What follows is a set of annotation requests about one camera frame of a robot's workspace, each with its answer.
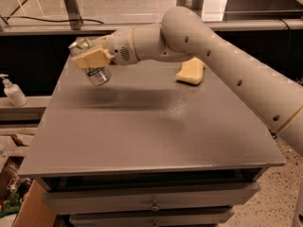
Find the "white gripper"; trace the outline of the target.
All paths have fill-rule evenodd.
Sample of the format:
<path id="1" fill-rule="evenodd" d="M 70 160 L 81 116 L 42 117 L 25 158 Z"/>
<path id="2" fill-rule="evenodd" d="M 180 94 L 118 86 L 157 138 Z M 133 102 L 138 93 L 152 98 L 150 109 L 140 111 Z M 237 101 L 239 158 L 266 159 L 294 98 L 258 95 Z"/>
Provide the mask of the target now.
<path id="1" fill-rule="evenodd" d="M 133 29 L 119 29 L 110 36 L 101 36 L 91 41 L 93 48 L 72 58 L 80 69 L 106 67 L 112 61 L 119 65 L 138 63 L 134 50 Z"/>

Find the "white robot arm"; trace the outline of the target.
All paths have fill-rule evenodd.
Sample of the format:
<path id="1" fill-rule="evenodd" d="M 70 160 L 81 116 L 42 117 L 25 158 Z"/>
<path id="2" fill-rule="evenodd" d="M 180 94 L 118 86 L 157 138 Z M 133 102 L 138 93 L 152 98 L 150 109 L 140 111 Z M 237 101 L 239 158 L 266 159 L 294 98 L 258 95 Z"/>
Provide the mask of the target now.
<path id="1" fill-rule="evenodd" d="M 73 63 L 108 81 L 106 67 L 140 61 L 188 61 L 198 58 L 264 122 L 270 131 L 303 156 L 303 89 L 298 83 L 250 56 L 209 28 L 192 10 L 169 9 L 159 24 L 118 29 L 69 45 Z"/>

